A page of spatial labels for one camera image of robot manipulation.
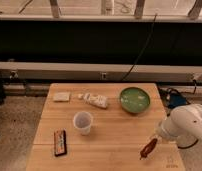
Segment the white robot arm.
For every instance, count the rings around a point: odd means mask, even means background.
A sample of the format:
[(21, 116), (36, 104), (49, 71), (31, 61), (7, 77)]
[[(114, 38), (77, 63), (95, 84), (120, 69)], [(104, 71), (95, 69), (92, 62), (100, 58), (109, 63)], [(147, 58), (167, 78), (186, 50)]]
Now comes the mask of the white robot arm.
[(184, 133), (202, 141), (202, 104), (178, 106), (156, 126), (152, 138), (175, 141)]

